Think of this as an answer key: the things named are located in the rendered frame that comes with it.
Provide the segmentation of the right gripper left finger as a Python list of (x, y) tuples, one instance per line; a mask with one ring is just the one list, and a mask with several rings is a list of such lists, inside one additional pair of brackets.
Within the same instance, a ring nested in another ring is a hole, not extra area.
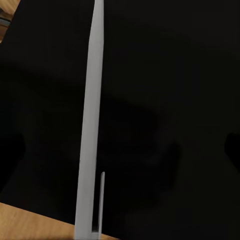
[(0, 193), (26, 152), (21, 133), (0, 138)]

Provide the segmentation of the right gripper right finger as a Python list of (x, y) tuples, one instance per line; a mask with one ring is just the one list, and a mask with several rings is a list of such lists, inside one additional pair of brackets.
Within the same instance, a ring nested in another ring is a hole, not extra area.
[(240, 135), (235, 133), (229, 133), (227, 135), (224, 151), (235, 165), (240, 173)]

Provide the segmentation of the pen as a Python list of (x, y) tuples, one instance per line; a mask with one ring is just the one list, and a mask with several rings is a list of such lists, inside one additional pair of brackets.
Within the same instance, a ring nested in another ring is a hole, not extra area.
[(92, 230), (104, 50), (104, 1), (95, 0), (89, 36), (74, 240), (101, 240), (105, 172), (101, 173), (97, 230)]

